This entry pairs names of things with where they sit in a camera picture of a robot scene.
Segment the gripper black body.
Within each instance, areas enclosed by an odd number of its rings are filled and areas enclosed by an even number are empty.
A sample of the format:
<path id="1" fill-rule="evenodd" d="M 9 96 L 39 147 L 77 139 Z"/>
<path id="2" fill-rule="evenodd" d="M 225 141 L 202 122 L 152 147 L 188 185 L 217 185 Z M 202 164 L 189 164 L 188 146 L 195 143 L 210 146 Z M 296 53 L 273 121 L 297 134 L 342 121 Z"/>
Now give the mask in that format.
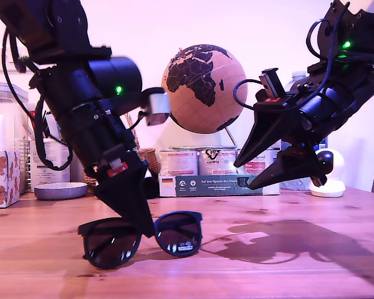
<path id="1" fill-rule="evenodd" d="M 264 70 L 259 78 L 264 88 L 257 93 L 258 101 L 264 98 L 297 98 L 302 101 L 299 105 L 298 127 L 282 140 L 290 144 L 288 148 L 297 148 L 300 151 L 309 148 L 314 150 L 314 145 L 320 143 L 325 134 L 324 130 L 319 129 L 319 125 L 326 123 L 337 109 L 334 102 L 329 99 L 334 92 L 327 91 L 320 83 L 308 77 L 297 82 L 291 90 L 284 89 L 275 69 Z M 321 186 L 326 183 L 326 175 L 333 168 L 332 154 L 316 154 L 316 157 L 319 162 L 319 181 L 316 183 L 313 178 L 309 178 L 316 186 Z"/>
<path id="2" fill-rule="evenodd" d="M 109 103 L 56 103 L 53 115 L 88 177 L 100 184 L 143 182 L 148 163 L 141 161 L 134 151 L 137 145 L 132 131 L 125 128 Z"/>

